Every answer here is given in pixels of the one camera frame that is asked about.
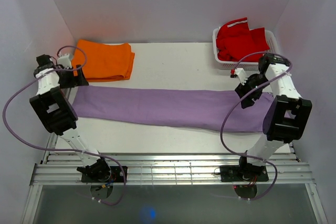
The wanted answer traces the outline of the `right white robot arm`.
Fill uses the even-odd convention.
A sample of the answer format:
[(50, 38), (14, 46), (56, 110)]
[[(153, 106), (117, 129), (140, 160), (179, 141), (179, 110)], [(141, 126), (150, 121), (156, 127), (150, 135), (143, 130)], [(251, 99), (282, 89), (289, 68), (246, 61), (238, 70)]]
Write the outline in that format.
[(274, 97), (262, 123), (261, 137), (239, 159), (237, 174), (242, 180), (264, 176), (266, 161), (273, 153), (303, 135), (312, 103), (295, 88), (290, 68), (288, 59), (267, 53), (259, 59), (257, 74), (248, 76), (243, 68), (233, 70), (240, 81), (235, 92), (242, 99), (243, 109), (253, 106), (266, 86), (271, 87)]

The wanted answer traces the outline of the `purple trousers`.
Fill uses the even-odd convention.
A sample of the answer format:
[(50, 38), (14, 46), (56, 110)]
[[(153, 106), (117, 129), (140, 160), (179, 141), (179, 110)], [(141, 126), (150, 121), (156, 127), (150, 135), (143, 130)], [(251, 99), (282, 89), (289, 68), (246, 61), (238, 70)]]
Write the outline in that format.
[(81, 118), (229, 133), (262, 131), (274, 98), (263, 93), (242, 109), (235, 91), (79, 87), (72, 103)]

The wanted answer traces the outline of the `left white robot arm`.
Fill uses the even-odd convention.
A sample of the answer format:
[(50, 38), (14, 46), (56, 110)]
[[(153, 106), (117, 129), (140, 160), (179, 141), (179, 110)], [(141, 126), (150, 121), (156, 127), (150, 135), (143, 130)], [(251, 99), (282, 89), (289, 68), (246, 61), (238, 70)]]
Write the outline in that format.
[(82, 166), (77, 171), (95, 182), (106, 182), (111, 178), (111, 168), (81, 137), (77, 129), (78, 116), (62, 91), (89, 85), (81, 69), (76, 74), (72, 72), (72, 59), (71, 54), (62, 55), (56, 63), (49, 55), (36, 58), (38, 67), (34, 77), (38, 80), (38, 91), (29, 103), (49, 133), (65, 140), (73, 150), (79, 150)]

